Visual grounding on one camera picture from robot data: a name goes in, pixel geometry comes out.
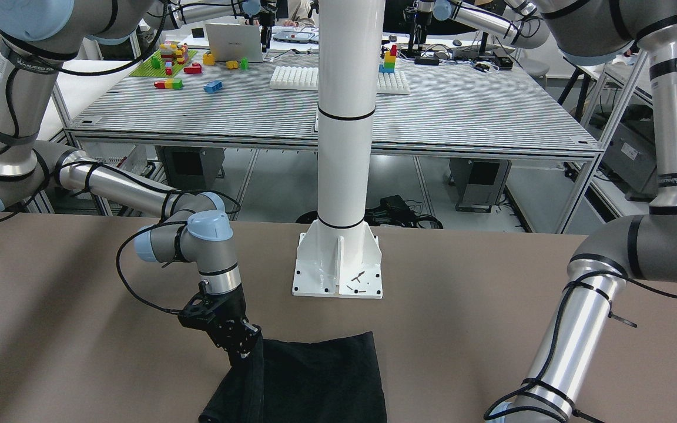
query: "green lego baseplate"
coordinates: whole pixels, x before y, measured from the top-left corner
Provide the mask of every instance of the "green lego baseplate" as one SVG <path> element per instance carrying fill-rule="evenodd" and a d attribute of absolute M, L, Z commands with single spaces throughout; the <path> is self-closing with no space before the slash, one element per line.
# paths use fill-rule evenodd
<path fill-rule="evenodd" d="M 133 70 L 129 76 L 137 76 L 137 77 L 142 77 L 142 78 L 174 78 L 177 76 L 179 72 L 182 71 L 185 67 L 189 66 L 193 62 L 193 57 L 197 54 L 197 50 L 189 50 L 187 51 L 188 57 L 190 57 L 190 60 L 186 62 L 186 64 L 183 65 L 173 65 L 172 66 L 172 74 L 167 75 L 166 74 L 166 64 L 163 62 L 163 59 L 161 59 L 161 51 L 156 51 L 156 53 L 153 53 L 153 56 L 148 57 L 147 60 L 142 62 L 140 65 L 138 65 L 137 69 Z M 155 69 L 153 65 L 150 64 L 151 60 L 153 57 L 158 58 L 158 60 L 161 61 L 161 69 Z"/>

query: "perforated table surface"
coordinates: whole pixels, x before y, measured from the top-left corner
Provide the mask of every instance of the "perforated table surface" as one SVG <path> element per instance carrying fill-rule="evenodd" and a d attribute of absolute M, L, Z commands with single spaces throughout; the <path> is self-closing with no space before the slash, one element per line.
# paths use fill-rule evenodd
<path fill-rule="evenodd" d="M 217 62 L 202 75 L 180 73 L 181 90 L 126 77 L 67 131 L 84 142 L 315 150 L 317 92 L 271 89 L 269 81 L 277 65 L 315 67 L 317 61 L 315 55 L 286 55 L 248 70 Z M 403 60 L 397 67 L 411 96 L 378 94 L 374 153 L 589 161 L 600 152 L 594 138 L 521 69 L 484 74 L 463 64 Z M 223 89 L 205 93 L 212 80 L 223 81 Z"/>

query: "white laptop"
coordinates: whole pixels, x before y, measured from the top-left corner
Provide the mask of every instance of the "white laptop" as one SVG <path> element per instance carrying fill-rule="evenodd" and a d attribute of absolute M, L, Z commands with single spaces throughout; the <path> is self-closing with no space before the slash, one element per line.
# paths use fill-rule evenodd
<path fill-rule="evenodd" d="M 217 61 L 242 60 L 263 61 L 260 45 L 260 27 L 233 23 L 210 23 L 205 25 L 210 53 Z"/>

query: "black cloth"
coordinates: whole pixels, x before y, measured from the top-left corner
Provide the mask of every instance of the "black cloth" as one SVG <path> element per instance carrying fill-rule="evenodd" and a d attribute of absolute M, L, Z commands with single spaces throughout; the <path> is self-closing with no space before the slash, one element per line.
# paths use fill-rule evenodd
<path fill-rule="evenodd" d="M 258 340 L 200 423 L 386 423 L 373 333 L 322 343 Z"/>

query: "label sticker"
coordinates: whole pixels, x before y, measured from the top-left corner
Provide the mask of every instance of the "label sticker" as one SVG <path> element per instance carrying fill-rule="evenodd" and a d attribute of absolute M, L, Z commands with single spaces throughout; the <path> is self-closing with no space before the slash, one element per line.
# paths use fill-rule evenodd
<path fill-rule="evenodd" d="M 636 160 L 636 156 L 639 155 L 639 152 L 636 150 L 636 148 L 631 147 L 631 145 L 629 145 L 628 142 L 623 143 L 621 151 L 624 153 L 624 155 L 627 155 L 628 158 L 631 160 Z"/>

